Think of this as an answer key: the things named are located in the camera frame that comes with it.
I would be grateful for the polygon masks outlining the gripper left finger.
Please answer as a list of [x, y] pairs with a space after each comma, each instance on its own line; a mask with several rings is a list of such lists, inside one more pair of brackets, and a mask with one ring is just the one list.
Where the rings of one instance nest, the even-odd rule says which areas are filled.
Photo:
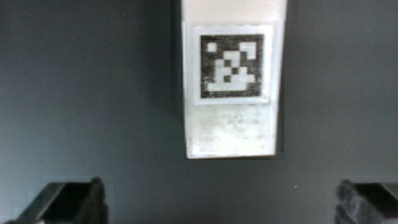
[[88, 182], [51, 182], [12, 224], [108, 224], [104, 185]]

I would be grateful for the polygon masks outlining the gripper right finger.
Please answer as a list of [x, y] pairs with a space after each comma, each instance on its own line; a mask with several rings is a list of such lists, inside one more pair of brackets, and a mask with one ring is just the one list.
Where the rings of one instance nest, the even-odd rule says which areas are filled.
[[333, 224], [398, 224], [398, 183], [353, 183], [335, 189]]

